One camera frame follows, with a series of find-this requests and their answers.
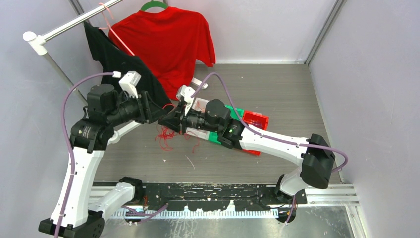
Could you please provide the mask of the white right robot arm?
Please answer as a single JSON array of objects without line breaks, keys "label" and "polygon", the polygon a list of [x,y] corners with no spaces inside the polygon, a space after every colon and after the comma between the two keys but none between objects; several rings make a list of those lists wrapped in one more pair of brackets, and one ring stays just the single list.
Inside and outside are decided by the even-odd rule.
[{"label": "white right robot arm", "polygon": [[309,186],[318,189],[329,186],[335,155],[320,135],[289,137],[262,130],[239,117],[232,118],[231,110],[219,99],[207,102],[203,111],[187,109],[186,103],[180,102],[158,123],[181,133],[189,128],[214,132],[226,148],[259,151],[296,164],[294,171],[279,177],[275,197],[280,203],[288,203]]}]

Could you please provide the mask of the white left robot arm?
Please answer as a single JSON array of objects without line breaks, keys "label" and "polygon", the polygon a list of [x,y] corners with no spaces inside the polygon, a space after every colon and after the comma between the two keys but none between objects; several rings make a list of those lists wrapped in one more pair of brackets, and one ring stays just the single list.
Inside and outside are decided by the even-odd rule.
[{"label": "white left robot arm", "polygon": [[105,222],[120,207],[140,204],[145,197],[142,181],[123,177],[113,190],[89,204],[95,174],[115,127],[127,122],[154,123],[166,110],[146,91],[137,96],[118,93],[110,84],[94,86],[87,95],[84,116],[64,130],[69,162],[63,188],[52,215],[40,221],[38,230],[56,238],[98,238]]}]

